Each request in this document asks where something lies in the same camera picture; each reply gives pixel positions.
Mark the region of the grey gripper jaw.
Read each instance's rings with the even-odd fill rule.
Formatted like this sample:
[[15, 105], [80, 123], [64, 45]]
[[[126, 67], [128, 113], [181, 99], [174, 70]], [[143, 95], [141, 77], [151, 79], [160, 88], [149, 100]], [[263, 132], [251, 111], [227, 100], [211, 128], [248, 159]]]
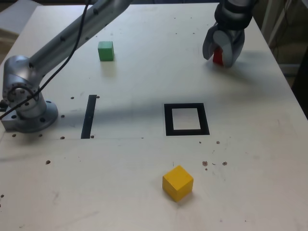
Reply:
[[245, 40], [244, 30], [241, 31], [221, 31], [218, 30], [213, 35], [214, 42], [218, 45], [214, 51], [213, 62], [230, 68], [239, 57]]
[[218, 24], [215, 23], [212, 27], [209, 28], [204, 43], [203, 43], [203, 57], [206, 60], [209, 60], [214, 51], [217, 49], [218, 45], [214, 42], [213, 35], [218, 29]]

